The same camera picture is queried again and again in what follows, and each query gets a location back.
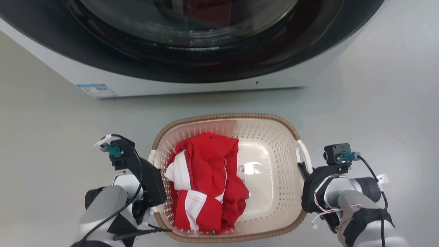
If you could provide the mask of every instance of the basket rim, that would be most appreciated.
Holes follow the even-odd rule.
[[[267,120],[274,120],[276,122],[281,123],[284,125],[292,134],[293,138],[298,141],[300,140],[300,135],[298,134],[297,130],[285,119],[273,115],[273,114],[264,114],[264,113],[225,113],[225,114],[212,114],[212,115],[205,115],[205,116],[195,116],[195,117],[189,117],[189,118],[183,118],[177,121],[173,121],[170,124],[166,125],[155,138],[153,144],[152,144],[152,150],[156,150],[158,148],[158,145],[162,138],[165,136],[165,134],[173,129],[174,127],[177,127],[182,124],[190,124],[190,123],[196,123],[201,121],[209,121],[209,120],[222,120],[222,119],[267,119]],[[269,237],[275,237],[280,236],[286,233],[291,232],[292,230],[296,229],[305,219],[306,213],[305,211],[301,210],[300,214],[294,220],[290,225],[281,228],[276,229],[268,232],[261,232],[261,233],[254,233],[254,234],[248,234],[248,235],[242,235],[242,236],[215,236],[215,237],[192,237],[192,236],[181,236],[174,232],[167,232],[166,234],[170,236],[171,238],[184,242],[184,243],[233,243],[233,242],[242,242],[242,241],[251,241],[251,240],[259,240]],[[160,212],[154,213],[154,217],[157,221],[157,224],[161,228],[169,229],[166,224],[163,221],[162,215]]]

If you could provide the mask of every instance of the beige plastic basket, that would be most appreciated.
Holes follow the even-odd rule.
[[[176,229],[171,211],[166,171],[172,149],[180,141],[204,132],[239,139],[238,167],[245,167],[245,185],[250,198],[235,223],[235,229],[217,235]],[[301,208],[302,178],[297,168],[301,155],[312,172],[308,151],[295,128],[270,114],[236,113],[198,116],[175,121],[157,135],[149,161],[161,168],[167,201],[153,208],[160,227],[187,243],[229,243],[278,236],[294,230],[305,218]]]

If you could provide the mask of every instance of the black tape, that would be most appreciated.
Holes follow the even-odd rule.
[[[395,227],[392,217],[390,217],[390,214],[385,209],[361,208],[355,212],[343,233],[343,236],[346,238],[346,245],[353,247],[355,240],[366,229],[367,225],[374,221],[380,221],[382,217]]]

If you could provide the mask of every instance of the red and white garment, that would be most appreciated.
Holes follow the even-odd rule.
[[[203,133],[173,150],[165,177],[172,181],[174,226],[216,233],[234,228],[248,190],[237,176],[238,139]]]

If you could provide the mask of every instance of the gray floor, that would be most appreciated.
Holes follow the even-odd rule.
[[[325,145],[349,142],[389,175],[384,189],[398,230],[412,246],[437,246],[439,32],[437,8],[426,2],[387,1],[390,14],[409,14],[379,13],[316,83],[281,91],[95,100],[0,33],[1,245],[70,245],[85,192],[115,173],[105,154],[88,149],[103,135],[129,137],[147,157],[173,120],[258,112],[290,121],[315,167],[325,165]],[[369,173],[356,163],[350,176]],[[313,217],[290,234],[228,246],[341,246],[324,222],[312,228]],[[192,246],[161,233],[135,243],[157,245]]]

